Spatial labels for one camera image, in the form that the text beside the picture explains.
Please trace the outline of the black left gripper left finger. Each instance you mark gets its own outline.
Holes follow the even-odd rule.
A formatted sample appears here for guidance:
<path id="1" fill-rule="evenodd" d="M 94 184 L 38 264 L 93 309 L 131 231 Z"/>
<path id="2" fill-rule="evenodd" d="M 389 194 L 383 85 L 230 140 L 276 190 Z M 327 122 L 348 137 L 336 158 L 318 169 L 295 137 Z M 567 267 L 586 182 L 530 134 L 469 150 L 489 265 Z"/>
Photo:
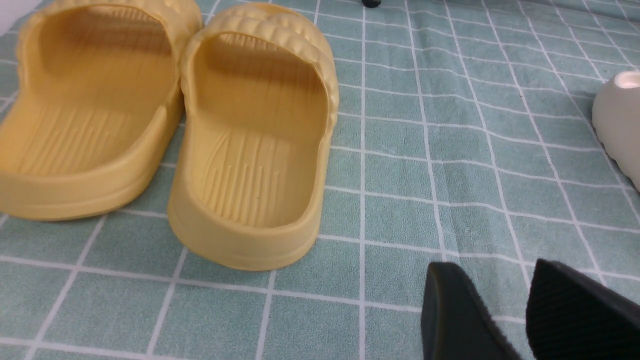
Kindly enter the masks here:
<path id="1" fill-rule="evenodd" d="M 520 360 L 473 281 L 453 262 L 427 267 L 420 321 L 425 360 Z"/>

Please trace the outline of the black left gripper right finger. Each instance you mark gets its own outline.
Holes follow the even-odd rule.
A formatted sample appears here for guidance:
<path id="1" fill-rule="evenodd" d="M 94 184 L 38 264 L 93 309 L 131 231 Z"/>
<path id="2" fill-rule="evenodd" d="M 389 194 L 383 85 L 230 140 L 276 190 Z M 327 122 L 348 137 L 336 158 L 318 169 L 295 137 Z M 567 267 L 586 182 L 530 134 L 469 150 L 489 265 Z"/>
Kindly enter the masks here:
<path id="1" fill-rule="evenodd" d="M 525 311 L 537 360 L 637 360 L 640 307 L 557 260 L 535 263 Z"/>

